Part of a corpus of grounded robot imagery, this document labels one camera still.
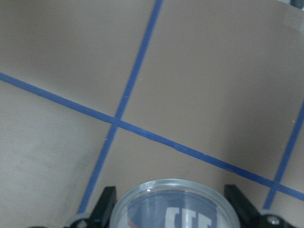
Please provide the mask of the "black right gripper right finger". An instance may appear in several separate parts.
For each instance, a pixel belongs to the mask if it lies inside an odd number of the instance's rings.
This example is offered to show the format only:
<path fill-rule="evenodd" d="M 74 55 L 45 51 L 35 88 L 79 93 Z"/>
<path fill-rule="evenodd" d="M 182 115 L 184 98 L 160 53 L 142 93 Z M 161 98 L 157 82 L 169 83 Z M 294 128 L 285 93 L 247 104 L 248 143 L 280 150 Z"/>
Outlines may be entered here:
<path fill-rule="evenodd" d="M 234 184 L 224 186 L 224 197 L 231 204 L 240 220 L 255 220 L 259 212 L 243 192 Z"/>

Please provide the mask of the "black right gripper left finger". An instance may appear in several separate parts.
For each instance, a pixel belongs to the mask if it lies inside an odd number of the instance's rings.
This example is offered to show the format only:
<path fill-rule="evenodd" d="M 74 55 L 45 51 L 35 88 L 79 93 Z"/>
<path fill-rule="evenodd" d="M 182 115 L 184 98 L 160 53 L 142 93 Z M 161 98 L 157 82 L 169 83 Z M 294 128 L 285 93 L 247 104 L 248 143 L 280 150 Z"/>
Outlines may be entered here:
<path fill-rule="evenodd" d="M 115 204 L 116 187 L 105 187 L 90 215 L 93 226 L 108 226 Z"/>

